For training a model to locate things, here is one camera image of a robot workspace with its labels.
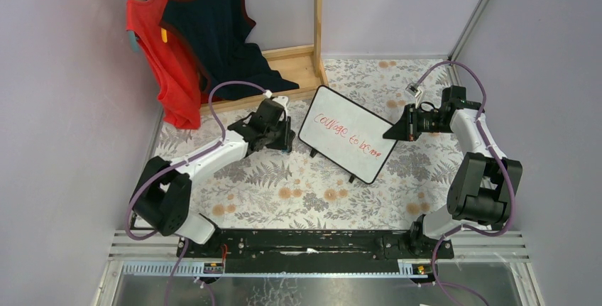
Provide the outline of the white whiteboard black frame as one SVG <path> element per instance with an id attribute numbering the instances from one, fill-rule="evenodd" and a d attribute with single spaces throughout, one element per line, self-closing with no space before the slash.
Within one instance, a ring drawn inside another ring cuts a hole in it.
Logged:
<path id="1" fill-rule="evenodd" d="M 316 90 L 297 137 L 352 177 L 374 183 L 397 141 L 393 124 L 327 86 Z"/>

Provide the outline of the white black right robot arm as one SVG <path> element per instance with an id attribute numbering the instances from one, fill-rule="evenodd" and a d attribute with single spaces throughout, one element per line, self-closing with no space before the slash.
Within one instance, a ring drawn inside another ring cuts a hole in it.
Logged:
<path id="1" fill-rule="evenodd" d="M 412 224 L 414 237 L 439 239 L 454 229 L 497 236 L 508 228 L 522 176 L 522 164 L 509 159 L 496 145 L 486 125 L 482 105 L 466 99 L 466 90 L 450 86 L 439 107 L 430 102 L 408 104 L 384 139 L 416 141 L 424 133 L 452 133 L 464 158 L 452 180 L 444 207 L 423 214 Z"/>

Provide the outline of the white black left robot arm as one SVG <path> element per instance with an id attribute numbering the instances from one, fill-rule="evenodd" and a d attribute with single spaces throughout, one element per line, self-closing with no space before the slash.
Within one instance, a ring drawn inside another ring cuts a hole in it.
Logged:
<path id="1" fill-rule="evenodd" d="M 128 213 L 147 222 L 153 233 L 178 235 L 205 244 L 217 226 L 190 211 L 192 188 L 232 163 L 265 148 L 291 151 L 295 132 L 285 96 L 264 99 L 255 112 L 228 126 L 218 138 L 173 160 L 151 158 L 128 204 Z"/>

